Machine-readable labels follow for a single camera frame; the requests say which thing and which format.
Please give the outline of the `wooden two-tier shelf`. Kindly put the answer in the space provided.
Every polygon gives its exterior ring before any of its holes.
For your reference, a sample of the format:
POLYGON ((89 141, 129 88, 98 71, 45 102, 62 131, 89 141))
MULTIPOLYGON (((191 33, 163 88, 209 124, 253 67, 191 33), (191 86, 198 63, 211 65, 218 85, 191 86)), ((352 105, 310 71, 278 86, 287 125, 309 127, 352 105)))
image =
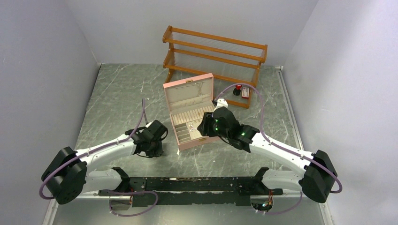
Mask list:
POLYGON ((266 62, 268 45, 181 29, 169 25, 162 42, 168 44, 163 67, 168 70, 165 82, 176 71, 193 75, 212 73, 215 79, 244 83, 249 96, 228 103, 248 109, 251 104, 250 86, 256 87, 260 67, 266 62))

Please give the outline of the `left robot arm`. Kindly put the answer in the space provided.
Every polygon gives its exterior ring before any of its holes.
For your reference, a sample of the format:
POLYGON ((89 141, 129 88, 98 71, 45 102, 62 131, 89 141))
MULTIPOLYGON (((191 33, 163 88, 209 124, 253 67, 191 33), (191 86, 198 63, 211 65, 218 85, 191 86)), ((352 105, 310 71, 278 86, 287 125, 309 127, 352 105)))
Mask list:
POLYGON ((82 193, 104 191, 110 195, 123 195, 133 188, 129 175, 120 167, 106 171, 98 168, 119 158, 141 155, 145 158, 159 157, 163 153, 162 141, 168 129, 158 120, 143 127, 130 129, 103 144, 86 149, 61 149, 42 174, 43 189, 47 188, 50 199, 60 205, 67 204, 82 193))

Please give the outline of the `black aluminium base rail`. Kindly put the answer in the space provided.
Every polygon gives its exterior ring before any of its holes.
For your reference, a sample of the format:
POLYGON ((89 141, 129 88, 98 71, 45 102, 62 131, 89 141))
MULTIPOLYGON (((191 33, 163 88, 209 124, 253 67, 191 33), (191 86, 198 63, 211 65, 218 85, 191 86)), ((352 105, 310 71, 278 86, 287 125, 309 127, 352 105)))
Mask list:
POLYGON ((130 185, 111 194, 95 191, 95 196, 109 197, 110 202, 130 203, 131 207, 191 204, 233 204, 251 206, 271 197, 287 196, 287 189, 268 189, 256 176, 243 177, 131 177, 130 185))

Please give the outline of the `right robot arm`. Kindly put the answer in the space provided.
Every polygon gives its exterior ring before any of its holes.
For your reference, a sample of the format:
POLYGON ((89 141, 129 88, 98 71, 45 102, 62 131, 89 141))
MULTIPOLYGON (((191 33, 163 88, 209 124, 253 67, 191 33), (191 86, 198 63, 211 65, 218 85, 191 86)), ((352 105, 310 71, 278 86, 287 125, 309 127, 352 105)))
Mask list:
POLYGON ((332 188, 337 182, 337 172, 329 155, 317 150, 312 153, 300 150, 267 137, 258 128, 240 124, 226 107, 206 112, 198 126, 202 136, 219 137, 238 150, 266 156, 286 167, 287 171, 267 170, 255 179, 253 188, 258 194, 270 189, 288 189, 302 192, 317 203, 325 203, 329 194, 339 193, 332 188))

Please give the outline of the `small red white box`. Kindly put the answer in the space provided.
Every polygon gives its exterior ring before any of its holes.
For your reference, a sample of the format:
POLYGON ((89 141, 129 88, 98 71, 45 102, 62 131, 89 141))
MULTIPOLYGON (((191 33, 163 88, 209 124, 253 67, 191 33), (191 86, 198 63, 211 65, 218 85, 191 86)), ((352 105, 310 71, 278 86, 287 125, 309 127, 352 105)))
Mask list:
POLYGON ((241 97, 244 99, 249 99, 249 97, 250 97, 250 88, 249 87, 242 87, 241 97))

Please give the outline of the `pink jewelry box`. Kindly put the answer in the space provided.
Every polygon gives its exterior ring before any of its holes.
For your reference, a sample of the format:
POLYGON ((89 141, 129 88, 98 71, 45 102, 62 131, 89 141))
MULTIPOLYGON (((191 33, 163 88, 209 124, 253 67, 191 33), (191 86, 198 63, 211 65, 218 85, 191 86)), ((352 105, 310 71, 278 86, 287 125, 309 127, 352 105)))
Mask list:
POLYGON ((163 88, 179 151, 219 140, 198 131, 204 113, 215 108, 212 73, 164 83, 163 88))

